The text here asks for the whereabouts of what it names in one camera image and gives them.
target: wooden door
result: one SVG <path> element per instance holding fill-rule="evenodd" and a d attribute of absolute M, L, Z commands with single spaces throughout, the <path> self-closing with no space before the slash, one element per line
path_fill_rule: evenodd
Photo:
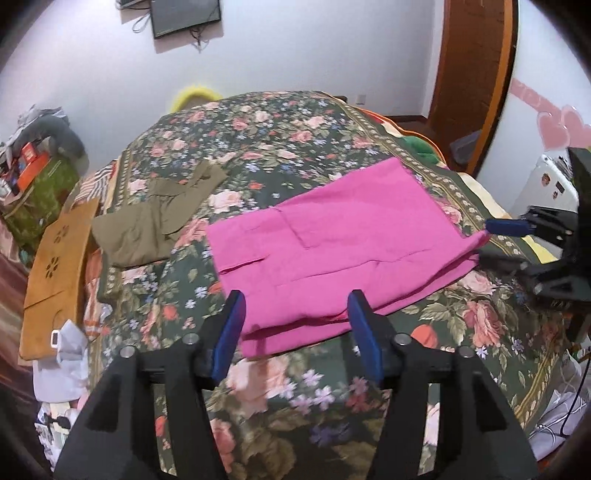
<path fill-rule="evenodd" d="M 515 0 L 445 0 L 441 57 L 428 125 L 452 168 L 478 172 L 511 77 L 517 40 Z M 464 167 L 450 143 L 482 130 Z"/>

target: white appliance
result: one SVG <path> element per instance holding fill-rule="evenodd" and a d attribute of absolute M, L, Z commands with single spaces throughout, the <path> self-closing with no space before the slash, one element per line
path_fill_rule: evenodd
<path fill-rule="evenodd" d="M 579 196 L 573 184 L 546 155 L 542 155 L 538 159 L 525 187 L 509 210 L 509 214 L 513 218 L 519 218 L 531 205 L 572 212 L 576 212 L 579 205 Z M 562 249 L 537 237 L 535 241 L 547 248 L 555 257 L 560 257 Z"/>

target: heart decal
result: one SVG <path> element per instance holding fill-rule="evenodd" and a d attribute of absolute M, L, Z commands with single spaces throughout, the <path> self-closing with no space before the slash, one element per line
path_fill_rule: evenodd
<path fill-rule="evenodd" d="M 560 150 L 569 146 L 569 130 L 560 121 L 560 118 L 551 113 L 538 113 L 538 130 L 546 151 Z"/>
<path fill-rule="evenodd" d="M 571 147 L 587 148 L 591 146 L 591 125 L 584 124 L 581 115 L 573 107 L 562 107 L 560 123 L 569 131 L 569 145 Z"/>

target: wooden door frame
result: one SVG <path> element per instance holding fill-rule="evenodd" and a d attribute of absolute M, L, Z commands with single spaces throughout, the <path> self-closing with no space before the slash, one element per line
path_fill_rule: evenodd
<path fill-rule="evenodd" d="M 449 18 L 452 2 L 457 0 L 445 0 L 445 10 L 443 14 L 443 33 L 441 35 L 441 53 L 439 55 L 439 68 L 437 69 L 437 79 L 435 89 L 433 90 L 433 101 L 429 110 L 429 119 L 427 124 L 432 126 L 430 120 L 437 106 L 437 99 L 441 92 L 443 83 L 443 72 L 447 60 L 447 46 L 449 44 Z M 492 91 L 491 104 L 486 114 L 482 132 L 476 142 L 474 153 L 466 165 L 466 173 L 475 176 L 478 174 L 484 157 L 495 135 L 496 126 L 499 122 L 505 99 L 509 92 L 509 84 L 513 74 L 513 63 L 515 60 L 515 50 L 517 49 L 517 28 L 518 28 L 518 0 L 503 0 L 504 22 L 503 22 L 503 42 L 501 46 L 501 56 L 499 58 L 499 69 L 496 73 L 495 86 Z"/>

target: metal screw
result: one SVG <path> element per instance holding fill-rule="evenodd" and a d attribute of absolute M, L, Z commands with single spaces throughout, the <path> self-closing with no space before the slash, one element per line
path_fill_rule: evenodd
<path fill-rule="evenodd" d="M 183 337 L 183 343 L 185 345 L 195 345 L 199 341 L 199 335 L 196 333 L 188 333 Z"/>
<path fill-rule="evenodd" d="M 474 350 L 472 350 L 469 346 L 463 345 L 459 349 L 457 349 L 457 353 L 464 358 L 472 358 L 474 356 Z"/>
<path fill-rule="evenodd" d="M 126 345 L 119 351 L 119 354 L 123 358 L 130 358 L 135 355 L 135 347 L 131 345 Z"/>
<path fill-rule="evenodd" d="M 404 345 L 409 345 L 413 341 L 413 339 L 407 333 L 397 333 L 394 336 L 394 341 L 397 344 L 404 346 Z"/>

